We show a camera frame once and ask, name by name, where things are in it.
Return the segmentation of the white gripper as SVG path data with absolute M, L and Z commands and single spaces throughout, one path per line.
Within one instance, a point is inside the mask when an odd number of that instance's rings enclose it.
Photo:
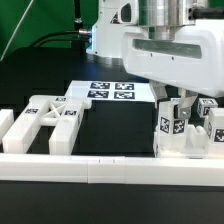
M 179 87 L 179 119 L 190 118 L 197 93 L 224 96 L 224 23 L 183 26 L 172 41 L 149 39 L 145 29 L 129 26 L 122 59 L 128 73 L 150 80 L 155 108 L 168 98 L 165 84 Z

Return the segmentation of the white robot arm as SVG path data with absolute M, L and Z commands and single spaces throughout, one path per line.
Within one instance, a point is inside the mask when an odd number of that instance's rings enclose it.
M 99 0 L 91 38 L 89 58 L 147 79 L 156 101 L 177 87 L 179 118 L 199 94 L 224 96 L 224 7 L 208 0 Z

